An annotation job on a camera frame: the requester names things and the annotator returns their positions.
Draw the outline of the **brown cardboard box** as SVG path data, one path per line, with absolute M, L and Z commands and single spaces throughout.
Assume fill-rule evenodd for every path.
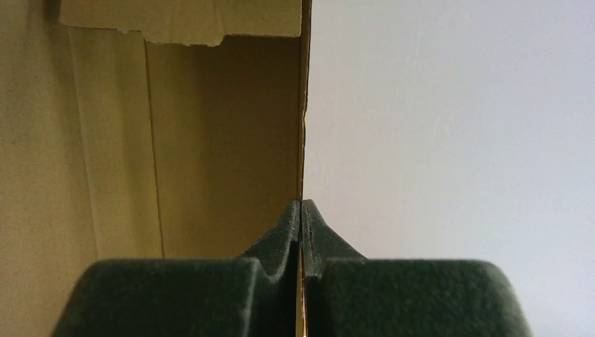
M 109 262 L 239 255 L 302 197 L 310 1 L 1 2 L 1 335 Z

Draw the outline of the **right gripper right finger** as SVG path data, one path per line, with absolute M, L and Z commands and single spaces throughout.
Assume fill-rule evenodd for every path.
M 308 336 L 531 336 L 513 286 L 484 260 L 370 259 L 301 205 Z

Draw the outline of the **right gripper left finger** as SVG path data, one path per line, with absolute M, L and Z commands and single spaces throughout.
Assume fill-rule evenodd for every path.
M 54 336 L 294 336 L 300 203 L 235 258 L 111 259 L 79 278 Z

